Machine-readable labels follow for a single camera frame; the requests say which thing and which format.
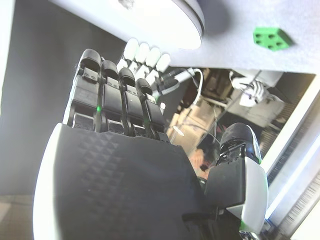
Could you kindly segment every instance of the floor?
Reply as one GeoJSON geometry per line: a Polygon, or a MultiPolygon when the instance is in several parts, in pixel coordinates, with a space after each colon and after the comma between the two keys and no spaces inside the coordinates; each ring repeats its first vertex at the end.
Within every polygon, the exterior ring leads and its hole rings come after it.
{"type": "Polygon", "coordinates": [[[0,196],[0,239],[33,240],[33,196],[0,196]]]}

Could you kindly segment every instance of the dark gray panel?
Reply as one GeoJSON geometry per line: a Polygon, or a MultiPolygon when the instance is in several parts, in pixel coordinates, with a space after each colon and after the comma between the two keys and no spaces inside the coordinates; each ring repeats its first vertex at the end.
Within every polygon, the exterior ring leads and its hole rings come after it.
{"type": "Polygon", "coordinates": [[[117,62],[125,43],[47,0],[16,0],[0,119],[0,194],[33,194],[85,49],[117,62]]]}

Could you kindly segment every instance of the green block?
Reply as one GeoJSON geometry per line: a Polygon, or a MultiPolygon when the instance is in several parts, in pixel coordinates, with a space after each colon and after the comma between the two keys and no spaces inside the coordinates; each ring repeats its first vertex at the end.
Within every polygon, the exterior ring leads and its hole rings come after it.
{"type": "Polygon", "coordinates": [[[274,52],[286,49],[293,43],[288,35],[277,27],[256,27],[253,40],[255,44],[274,52]]]}

